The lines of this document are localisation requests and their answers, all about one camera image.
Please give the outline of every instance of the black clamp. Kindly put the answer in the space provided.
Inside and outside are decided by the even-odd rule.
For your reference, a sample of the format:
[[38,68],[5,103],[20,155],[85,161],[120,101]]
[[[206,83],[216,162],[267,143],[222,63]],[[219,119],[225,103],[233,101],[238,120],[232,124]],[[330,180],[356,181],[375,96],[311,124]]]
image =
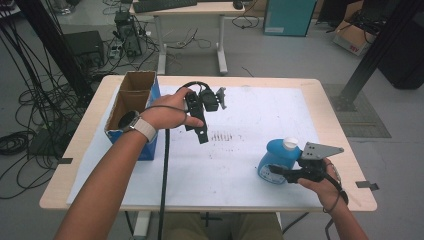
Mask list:
[[307,142],[297,163],[301,169],[287,170],[279,165],[269,165],[271,173],[284,176],[288,183],[297,183],[299,178],[320,182],[327,174],[324,158],[342,153],[343,148]]
[[214,93],[209,85],[204,82],[189,82],[183,85],[183,87],[190,87],[192,85],[199,85],[200,92],[197,94],[196,92],[189,92],[185,96],[185,102],[187,104],[187,111],[190,113],[190,116],[196,117],[203,121],[202,127],[191,127],[185,125],[186,131],[193,130],[196,132],[199,143],[206,143],[209,141],[208,139],[208,127],[206,125],[205,116],[203,111],[207,112],[215,112],[218,110],[218,106],[221,105],[222,109],[227,108],[225,106],[225,88],[221,87],[216,93]]

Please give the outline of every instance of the metal bracket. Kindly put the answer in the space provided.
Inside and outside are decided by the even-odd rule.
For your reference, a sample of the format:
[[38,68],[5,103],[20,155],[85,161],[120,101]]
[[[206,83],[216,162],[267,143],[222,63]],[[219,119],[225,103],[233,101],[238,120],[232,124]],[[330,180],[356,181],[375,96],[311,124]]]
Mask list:
[[344,152],[343,148],[307,142],[300,158],[303,160],[321,160],[342,152]]

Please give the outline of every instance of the concrete floor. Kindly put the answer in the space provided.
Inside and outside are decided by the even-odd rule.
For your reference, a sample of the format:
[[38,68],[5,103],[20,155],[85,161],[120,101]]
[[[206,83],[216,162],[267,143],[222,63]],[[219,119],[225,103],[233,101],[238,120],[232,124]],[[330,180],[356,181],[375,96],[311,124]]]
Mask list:
[[[15,18],[19,34],[36,54],[43,53],[41,43],[25,19]],[[264,36],[261,24],[253,29],[239,29],[231,20],[226,20],[225,52],[228,65],[227,76],[248,77],[294,77],[316,78],[323,84],[345,84],[356,69],[361,58],[356,57],[332,42],[334,33],[326,33],[325,25],[311,24],[307,37]],[[154,26],[148,26],[154,33]],[[103,40],[111,39],[111,27],[63,26],[65,32],[99,29]],[[173,44],[183,41],[189,29],[171,29],[165,41]],[[216,33],[199,29],[196,39],[215,43]],[[196,42],[185,50],[170,50],[167,64],[168,75],[219,76],[214,48],[200,48]],[[154,70],[154,61],[145,69]],[[123,74],[128,67],[115,71]],[[14,118],[18,97],[27,88],[14,63],[0,45],[0,136],[21,131]],[[377,183],[380,190],[373,192],[378,203],[375,212],[355,213],[370,239],[421,239],[424,221],[424,191],[420,183],[424,169],[424,88],[397,90],[377,70],[363,88],[392,138],[349,138],[351,147],[360,163],[365,177]],[[25,120],[29,110],[20,111],[19,119]],[[0,171],[3,173],[23,156],[0,156]],[[0,178],[0,196],[13,195],[20,191],[15,177],[17,169]],[[22,181],[29,182],[39,176],[36,164],[25,168]],[[64,211],[48,211],[39,207],[39,199],[46,185],[28,190],[11,200],[0,200],[1,239],[51,239],[58,228]],[[283,225],[287,225],[301,213],[282,214]],[[313,213],[293,226],[286,239],[326,239],[324,227],[329,217],[324,213]],[[152,235],[155,239],[155,225]],[[212,222],[208,228],[211,239],[226,238],[225,221]],[[130,239],[125,216],[120,213],[109,239]]]

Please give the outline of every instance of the hand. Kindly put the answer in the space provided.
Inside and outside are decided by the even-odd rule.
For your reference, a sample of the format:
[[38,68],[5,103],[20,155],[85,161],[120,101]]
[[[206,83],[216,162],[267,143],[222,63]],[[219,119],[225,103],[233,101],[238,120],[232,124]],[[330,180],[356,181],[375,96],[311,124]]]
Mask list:
[[[324,163],[327,166],[326,171],[328,175],[334,179],[337,179],[331,161],[328,158],[325,158]],[[327,179],[323,179],[321,182],[313,182],[308,179],[299,178],[298,183],[303,187],[316,192],[324,209],[331,209],[338,200],[339,192],[337,191],[336,187],[334,187],[334,185]]]
[[183,87],[174,95],[162,96],[140,115],[156,130],[175,128],[182,124],[201,127],[204,123],[200,119],[187,116],[184,111],[184,97],[191,91],[191,89]]

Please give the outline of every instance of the desk leg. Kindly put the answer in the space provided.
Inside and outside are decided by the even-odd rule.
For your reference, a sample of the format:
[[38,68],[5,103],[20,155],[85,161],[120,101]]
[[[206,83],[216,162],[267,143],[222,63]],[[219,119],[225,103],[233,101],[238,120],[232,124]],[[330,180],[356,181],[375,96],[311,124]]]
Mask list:
[[227,62],[224,53],[224,15],[219,16],[219,42],[216,44],[218,48],[219,71],[222,75],[228,73]]
[[165,75],[166,66],[166,44],[163,43],[162,38],[162,24],[159,16],[154,16],[156,24],[156,35],[159,41],[159,60],[158,60],[158,75]]
[[140,211],[137,215],[137,222],[134,227],[134,239],[142,240],[147,238],[147,230],[149,229],[150,212]]

